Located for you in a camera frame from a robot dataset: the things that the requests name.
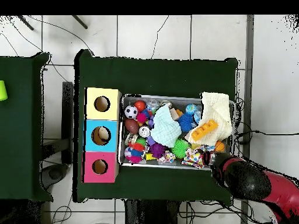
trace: blue box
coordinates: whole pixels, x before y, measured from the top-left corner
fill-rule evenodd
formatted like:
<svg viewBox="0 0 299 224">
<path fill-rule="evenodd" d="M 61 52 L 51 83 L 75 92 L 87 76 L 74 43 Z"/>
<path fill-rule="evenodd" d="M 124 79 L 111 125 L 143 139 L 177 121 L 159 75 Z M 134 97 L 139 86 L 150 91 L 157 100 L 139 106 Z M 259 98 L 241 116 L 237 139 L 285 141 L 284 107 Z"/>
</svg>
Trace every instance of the blue box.
<svg viewBox="0 0 299 224">
<path fill-rule="evenodd" d="M 87 120 L 86 121 L 86 145 L 85 151 L 94 152 L 116 152 L 117 139 L 119 136 L 117 130 L 117 121 L 109 120 Z M 111 134 L 111 138 L 105 145 L 97 145 L 92 140 L 92 132 L 96 127 L 106 127 Z"/>
</svg>

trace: white cloth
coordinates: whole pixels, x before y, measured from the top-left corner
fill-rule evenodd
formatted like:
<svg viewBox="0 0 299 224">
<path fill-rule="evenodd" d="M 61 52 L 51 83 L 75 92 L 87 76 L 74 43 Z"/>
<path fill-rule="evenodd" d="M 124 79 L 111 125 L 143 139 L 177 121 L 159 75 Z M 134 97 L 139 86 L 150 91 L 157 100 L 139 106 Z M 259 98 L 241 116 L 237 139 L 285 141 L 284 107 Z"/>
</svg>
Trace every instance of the white cloth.
<svg viewBox="0 0 299 224">
<path fill-rule="evenodd" d="M 203 117 L 196 128 L 208 123 L 209 120 L 214 120 L 218 127 L 197 141 L 191 135 L 196 129 L 194 128 L 189 131 L 186 139 L 191 144 L 214 146 L 218 140 L 222 141 L 232 133 L 229 97 L 227 94 L 204 92 L 202 103 Z"/>
</svg>

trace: green object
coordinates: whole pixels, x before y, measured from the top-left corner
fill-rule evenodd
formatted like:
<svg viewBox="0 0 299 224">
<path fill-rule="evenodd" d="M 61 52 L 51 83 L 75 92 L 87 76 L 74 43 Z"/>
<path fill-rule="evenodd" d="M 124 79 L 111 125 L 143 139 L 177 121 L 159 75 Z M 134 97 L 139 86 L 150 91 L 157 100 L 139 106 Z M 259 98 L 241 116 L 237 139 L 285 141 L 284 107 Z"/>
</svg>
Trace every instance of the green object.
<svg viewBox="0 0 299 224">
<path fill-rule="evenodd" d="M 183 139 L 177 139 L 175 146 L 171 149 L 171 152 L 175 154 L 176 158 L 184 158 L 186 156 L 186 150 L 190 147 L 190 143 Z"/>
<path fill-rule="evenodd" d="M 75 123 L 79 123 L 78 132 L 74 133 L 74 139 L 78 138 L 75 150 L 79 150 L 77 157 L 74 155 L 75 200 L 219 200 L 229 205 L 230 192 L 218 186 L 211 178 L 211 171 L 206 170 L 123 166 L 115 183 L 82 183 L 84 88 L 192 98 L 198 98 L 201 92 L 218 92 L 228 94 L 230 100 L 234 100 L 237 66 L 235 58 L 226 61 L 95 58 L 88 50 L 81 50 L 75 58 L 75 100 L 76 97 L 79 100 L 79 113 L 74 114 Z"/>
<path fill-rule="evenodd" d="M 145 138 L 137 138 L 136 143 L 142 144 L 143 146 L 145 146 L 145 144 L 147 142 L 146 142 Z"/>
<path fill-rule="evenodd" d="M 48 53 L 0 57 L 0 78 L 9 99 L 0 102 L 0 199 L 50 201 L 39 181 L 41 69 Z"/>
<path fill-rule="evenodd" d="M 0 80 L 0 101 L 7 99 L 7 92 L 3 80 Z"/>
</svg>

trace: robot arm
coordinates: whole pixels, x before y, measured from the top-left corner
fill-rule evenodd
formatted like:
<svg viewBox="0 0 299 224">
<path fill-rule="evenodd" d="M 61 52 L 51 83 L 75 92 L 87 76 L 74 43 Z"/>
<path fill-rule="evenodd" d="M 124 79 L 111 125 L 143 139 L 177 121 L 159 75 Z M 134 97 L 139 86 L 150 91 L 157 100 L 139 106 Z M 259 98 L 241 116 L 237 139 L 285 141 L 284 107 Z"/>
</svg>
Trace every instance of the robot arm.
<svg viewBox="0 0 299 224">
<path fill-rule="evenodd" d="M 266 204 L 279 224 L 299 224 L 299 189 L 290 179 L 228 153 L 204 152 L 203 163 L 234 197 Z"/>
</svg>

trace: pink box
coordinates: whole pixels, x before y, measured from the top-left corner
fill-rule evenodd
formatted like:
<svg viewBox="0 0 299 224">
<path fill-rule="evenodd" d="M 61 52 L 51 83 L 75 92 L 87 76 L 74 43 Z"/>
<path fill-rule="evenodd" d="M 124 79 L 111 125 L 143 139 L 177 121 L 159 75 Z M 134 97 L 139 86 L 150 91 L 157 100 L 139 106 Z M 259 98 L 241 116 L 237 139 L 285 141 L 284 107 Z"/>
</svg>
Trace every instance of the pink box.
<svg viewBox="0 0 299 224">
<path fill-rule="evenodd" d="M 93 171 L 93 163 L 96 160 L 106 162 L 105 173 L 97 174 Z M 114 183 L 119 172 L 116 152 L 85 152 L 84 171 L 84 183 Z"/>
</svg>

